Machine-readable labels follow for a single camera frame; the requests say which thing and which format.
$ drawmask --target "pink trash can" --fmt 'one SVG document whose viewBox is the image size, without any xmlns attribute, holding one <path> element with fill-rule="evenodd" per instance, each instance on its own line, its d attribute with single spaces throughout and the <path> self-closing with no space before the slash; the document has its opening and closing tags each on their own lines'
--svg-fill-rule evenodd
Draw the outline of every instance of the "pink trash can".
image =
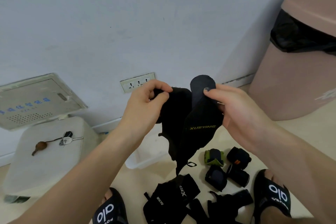
<svg viewBox="0 0 336 224">
<path fill-rule="evenodd" d="M 282 9 L 325 37 L 336 37 L 336 0 L 285 0 Z M 286 53 L 271 43 L 248 93 L 272 120 L 309 114 L 336 97 L 336 56 Z"/>
</svg>

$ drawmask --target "person's left hand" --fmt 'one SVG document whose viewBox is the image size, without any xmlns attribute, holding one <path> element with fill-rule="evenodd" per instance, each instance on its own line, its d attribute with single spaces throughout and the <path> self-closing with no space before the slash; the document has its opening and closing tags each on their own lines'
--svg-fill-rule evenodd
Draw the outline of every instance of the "person's left hand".
<svg viewBox="0 0 336 224">
<path fill-rule="evenodd" d="M 154 97 L 154 89 L 164 92 Z M 172 92 L 171 86 L 158 80 L 150 80 L 143 86 L 134 90 L 128 100 L 124 115 L 118 128 L 127 131 L 135 146 L 138 147 L 147 133 L 154 127 L 158 120 L 162 105 L 168 100 L 168 92 Z"/>
</svg>

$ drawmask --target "white wall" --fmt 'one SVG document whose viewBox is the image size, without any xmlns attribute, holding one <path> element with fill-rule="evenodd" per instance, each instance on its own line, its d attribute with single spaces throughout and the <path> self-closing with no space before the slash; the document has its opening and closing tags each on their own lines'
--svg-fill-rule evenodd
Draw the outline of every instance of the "white wall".
<svg viewBox="0 0 336 224">
<path fill-rule="evenodd" d="M 97 125 L 122 116 L 120 80 L 155 72 L 189 87 L 255 72 L 281 2 L 0 0 L 0 85 L 56 72 Z"/>
</svg>

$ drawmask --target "wall socket panel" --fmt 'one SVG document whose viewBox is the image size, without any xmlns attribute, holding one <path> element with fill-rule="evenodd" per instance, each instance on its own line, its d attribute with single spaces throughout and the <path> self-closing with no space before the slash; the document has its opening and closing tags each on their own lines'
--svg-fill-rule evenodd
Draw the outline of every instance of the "wall socket panel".
<svg viewBox="0 0 336 224">
<path fill-rule="evenodd" d="M 137 87 L 142 86 L 144 83 L 149 80 L 155 79 L 154 73 L 144 74 L 141 76 L 133 77 L 130 79 L 120 81 L 121 86 L 124 89 L 125 93 L 135 90 Z"/>
</svg>

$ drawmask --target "forearm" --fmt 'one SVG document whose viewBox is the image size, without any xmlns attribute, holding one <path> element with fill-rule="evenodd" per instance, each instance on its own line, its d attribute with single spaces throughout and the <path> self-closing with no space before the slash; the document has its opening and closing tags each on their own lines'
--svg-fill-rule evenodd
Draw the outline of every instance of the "forearm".
<svg viewBox="0 0 336 224">
<path fill-rule="evenodd" d="M 13 223 L 88 223 L 134 146 L 116 128 Z"/>
<path fill-rule="evenodd" d="M 336 222 L 336 162 L 279 126 L 267 129 L 256 155 L 321 223 Z"/>
</svg>

